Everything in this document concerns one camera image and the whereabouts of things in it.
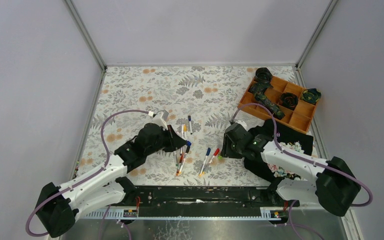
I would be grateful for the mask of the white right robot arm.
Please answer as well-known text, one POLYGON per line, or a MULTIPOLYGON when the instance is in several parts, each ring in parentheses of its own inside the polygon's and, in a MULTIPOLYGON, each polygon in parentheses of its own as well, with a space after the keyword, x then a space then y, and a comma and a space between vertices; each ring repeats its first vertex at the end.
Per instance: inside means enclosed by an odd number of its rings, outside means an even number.
POLYGON ((316 203, 338 217, 345 216, 361 190, 343 159, 286 151, 272 134, 247 131, 239 123, 225 130, 221 156, 243 159, 247 170, 270 182, 279 199, 316 203))

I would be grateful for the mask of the white pen yellow cap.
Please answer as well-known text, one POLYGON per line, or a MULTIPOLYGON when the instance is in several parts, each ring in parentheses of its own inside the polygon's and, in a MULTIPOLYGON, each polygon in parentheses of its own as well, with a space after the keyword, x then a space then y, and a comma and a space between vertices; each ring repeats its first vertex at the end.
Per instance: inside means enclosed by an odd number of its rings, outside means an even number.
POLYGON ((188 128, 187 128, 187 126, 185 124, 183 125, 182 132, 183 132, 184 139, 187 140, 188 139, 188 137, 187 137, 188 128))

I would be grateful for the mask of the white pen blue end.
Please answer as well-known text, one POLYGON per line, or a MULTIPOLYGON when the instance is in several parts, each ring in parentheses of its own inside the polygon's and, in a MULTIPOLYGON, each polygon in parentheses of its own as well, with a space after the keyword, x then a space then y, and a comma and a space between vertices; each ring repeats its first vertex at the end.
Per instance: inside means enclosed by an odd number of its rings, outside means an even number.
POLYGON ((207 163, 207 160, 208 160, 208 158, 209 158, 210 153, 211 153, 211 148, 208 147, 208 148, 207 148, 207 151, 206 151, 206 154, 205 154, 205 157, 204 157, 204 160, 203 160, 203 163, 202 163, 202 166, 201 166, 201 169, 200 169, 200 172, 199 172, 199 175, 198 175, 199 177, 201 177, 202 174, 203 174, 204 167, 205 167, 205 165, 206 165, 206 163, 207 163))

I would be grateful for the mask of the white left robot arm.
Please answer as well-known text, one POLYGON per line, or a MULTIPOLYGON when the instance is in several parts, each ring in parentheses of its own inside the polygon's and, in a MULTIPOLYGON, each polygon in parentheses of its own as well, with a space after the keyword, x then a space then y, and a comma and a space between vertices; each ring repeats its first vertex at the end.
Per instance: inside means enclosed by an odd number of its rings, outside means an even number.
POLYGON ((34 215, 52 238, 65 234, 79 218, 101 207, 122 202, 135 188, 127 174, 158 151, 175 152, 191 143, 171 127, 147 123, 109 159, 91 171, 60 185, 46 184, 39 194, 34 215))

